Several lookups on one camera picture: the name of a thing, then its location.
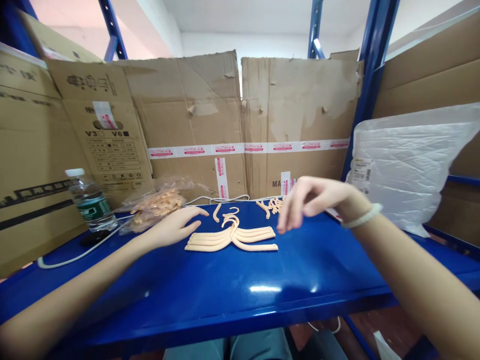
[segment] gray pants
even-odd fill
[[[292,360],[283,329],[252,332],[166,350],[164,360]]]

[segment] green bottle label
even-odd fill
[[[87,222],[101,219],[111,212],[109,203],[104,197],[88,204],[78,204],[76,207]]]

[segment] water bottle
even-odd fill
[[[117,226],[117,219],[104,192],[93,180],[85,176],[82,168],[65,170],[70,178],[69,190],[81,216],[88,224],[90,231],[113,230]]]

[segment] hand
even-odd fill
[[[178,243],[193,233],[201,224],[200,220],[185,226],[197,215],[209,216],[204,209],[196,206],[187,206],[166,216],[162,221],[139,235],[140,242],[150,250]]]
[[[303,216],[314,217],[335,208],[344,221],[366,214],[372,204],[354,186],[341,181],[302,176],[281,207],[277,230],[280,234],[302,226]]]

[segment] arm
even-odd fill
[[[199,207],[175,211],[105,259],[82,272],[0,326],[0,355],[6,359],[41,359],[136,260],[153,249],[179,242],[195,231]]]
[[[301,177],[283,203],[278,232],[297,229],[303,215],[312,217],[331,207],[351,222],[371,206],[349,184]],[[447,359],[476,359],[480,354],[480,301],[475,295],[385,216],[379,214],[352,232],[437,350]]]

